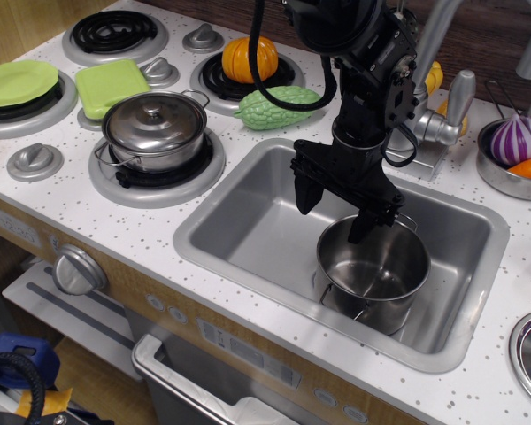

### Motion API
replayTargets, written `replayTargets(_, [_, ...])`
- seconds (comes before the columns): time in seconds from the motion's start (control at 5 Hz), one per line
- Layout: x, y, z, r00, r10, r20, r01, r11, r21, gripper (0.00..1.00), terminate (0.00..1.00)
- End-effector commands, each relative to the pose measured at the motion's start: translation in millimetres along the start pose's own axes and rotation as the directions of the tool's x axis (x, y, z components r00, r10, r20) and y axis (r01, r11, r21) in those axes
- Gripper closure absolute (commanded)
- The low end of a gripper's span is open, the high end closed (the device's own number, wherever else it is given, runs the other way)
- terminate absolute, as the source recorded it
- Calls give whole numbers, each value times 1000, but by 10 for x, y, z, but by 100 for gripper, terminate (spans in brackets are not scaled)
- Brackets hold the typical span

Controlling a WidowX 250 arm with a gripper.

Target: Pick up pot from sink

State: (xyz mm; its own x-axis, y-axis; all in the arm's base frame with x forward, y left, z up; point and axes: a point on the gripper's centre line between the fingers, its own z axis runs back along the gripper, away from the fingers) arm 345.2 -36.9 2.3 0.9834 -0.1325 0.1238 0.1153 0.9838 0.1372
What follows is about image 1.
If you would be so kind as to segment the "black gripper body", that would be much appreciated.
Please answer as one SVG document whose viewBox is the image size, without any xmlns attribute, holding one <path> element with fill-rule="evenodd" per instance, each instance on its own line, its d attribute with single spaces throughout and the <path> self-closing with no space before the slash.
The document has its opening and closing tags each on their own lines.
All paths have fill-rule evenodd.
<svg viewBox="0 0 531 425">
<path fill-rule="evenodd" d="M 339 115 L 331 144 L 298 139 L 291 160 L 294 175 L 306 175 L 358 210 L 382 212 L 394 219 L 404 195 L 384 174 L 381 148 L 389 133 L 358 115 Z"/>
</svg>

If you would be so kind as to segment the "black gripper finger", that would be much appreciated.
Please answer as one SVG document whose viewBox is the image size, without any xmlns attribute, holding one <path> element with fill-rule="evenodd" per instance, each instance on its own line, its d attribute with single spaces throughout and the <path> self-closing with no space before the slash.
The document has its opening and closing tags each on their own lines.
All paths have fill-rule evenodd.
<svg viewBox="0 0 531 425">
<path fill-rule="evenodd" d="M 322 199 L 324 188 L 306 175 L 296 174 L 294 180 L 296 207 L 298 211 L 308 214 Z"/>
<path fill-rule="evenodd" d="M 377 226 L 387 223 L 387 216 L 382 212 L 359 210 L 357 217 L 350 225 L 348 242 L 358 244 L 362 242 Z"/>
</svg>

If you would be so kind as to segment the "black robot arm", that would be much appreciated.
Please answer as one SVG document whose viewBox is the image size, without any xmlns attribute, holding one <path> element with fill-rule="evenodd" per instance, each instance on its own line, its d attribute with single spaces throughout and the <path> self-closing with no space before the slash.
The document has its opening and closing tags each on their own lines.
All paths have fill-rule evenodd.
<svg viewBox="0 0 531 425">
<path fill-rule="evenodd" d="M 348 239 L 359 243 L 393 225 L 404 205 L 382 162 L 392 132 L 407 129 L 419 103 L 415 42 L 383 1 L 289 1 L 285 8 L 302 43 L 340 73 L 333 141 L 294 143 L 296 206 L 307 214 L 332 192 L 358 209 Z"/>
</svg>

